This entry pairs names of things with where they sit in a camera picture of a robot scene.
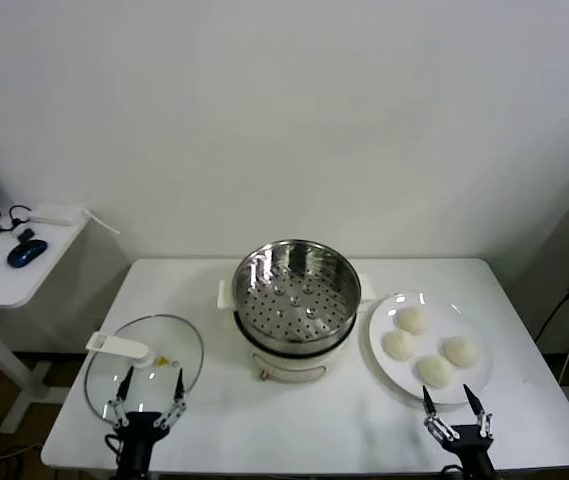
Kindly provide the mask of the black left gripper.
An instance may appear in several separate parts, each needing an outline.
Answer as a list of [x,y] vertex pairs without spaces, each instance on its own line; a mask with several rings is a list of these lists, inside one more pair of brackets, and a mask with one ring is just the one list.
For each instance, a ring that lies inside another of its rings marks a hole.
[[112,413],[111,426],[119,448],[116,455],[117,468],[114,479],[147,479],[153,448],[168,435],[169,430],[186,411],[186,392],[183,370],[179,371],[173,401],[162,414],[159,412],[127,413],[125,402],[133,377],[130,366],[120,382],[114,399],[108,400],[105,414]]

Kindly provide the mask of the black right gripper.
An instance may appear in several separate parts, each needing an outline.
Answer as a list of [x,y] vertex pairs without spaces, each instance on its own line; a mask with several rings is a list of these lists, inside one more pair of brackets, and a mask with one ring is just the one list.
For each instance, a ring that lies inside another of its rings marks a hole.
[[494,466],[488,455],[493,443],[493,415],[485,411],[479,397],[467,384],[463,385],[463,389],[477,425],[448,425],[439,417],[435,404],[423,385],[422,404],[426,414],[424,425],[440,445],[446,442],[447,452],[459,459],[464,479],[493,479]]

